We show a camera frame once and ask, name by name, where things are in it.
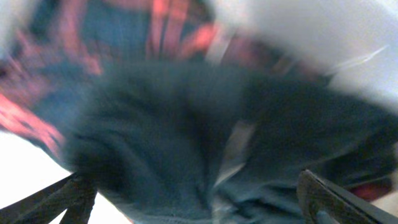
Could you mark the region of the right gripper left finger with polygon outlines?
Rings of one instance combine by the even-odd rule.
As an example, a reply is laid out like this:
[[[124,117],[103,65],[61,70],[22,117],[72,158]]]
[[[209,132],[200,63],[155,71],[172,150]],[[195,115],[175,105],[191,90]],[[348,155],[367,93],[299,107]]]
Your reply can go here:
[[[72,174],[1,209],[2,224],[49,224],[64,213],[60,224],[87,224],[97,189],[90,179]]]

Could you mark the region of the dark navy taped garment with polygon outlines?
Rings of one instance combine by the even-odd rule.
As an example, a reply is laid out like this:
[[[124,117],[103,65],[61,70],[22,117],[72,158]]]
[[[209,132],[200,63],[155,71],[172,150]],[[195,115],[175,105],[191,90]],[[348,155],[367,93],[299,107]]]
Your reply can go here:
[[[303,223],[299,174],[352,189],[395,169],[397,116],[238,67],[112,65],[85,96],[63,166],[138,223]]]

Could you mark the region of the red plaid flannel shirt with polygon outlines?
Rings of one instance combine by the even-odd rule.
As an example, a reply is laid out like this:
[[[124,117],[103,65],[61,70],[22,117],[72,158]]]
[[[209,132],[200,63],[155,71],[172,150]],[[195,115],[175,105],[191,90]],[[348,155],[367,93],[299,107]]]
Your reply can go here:
[[[205,55],[221,27],[200,1],[41,1],[17,48],[1,62],[1,129],[38,146],[56,160],[67,137],[100,152],[110,145],[78,134],[82,101],[108,63],[144,63],[175,80],[205,78]],[[138,169],[133,192],[154,201],[211,196],[214,163],[231,126],[206,112],[178,115],[183,91],[157,107],[155,126],[169,146]]]

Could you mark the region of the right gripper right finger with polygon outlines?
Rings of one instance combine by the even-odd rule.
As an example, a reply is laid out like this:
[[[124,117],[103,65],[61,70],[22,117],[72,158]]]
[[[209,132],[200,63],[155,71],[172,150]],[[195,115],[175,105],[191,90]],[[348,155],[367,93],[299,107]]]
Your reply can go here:
[[[310,170],[299,175],[297,197],[305,222],[309,224],[320,223],[320,212],[341,224],[397,224],[397,217]]]

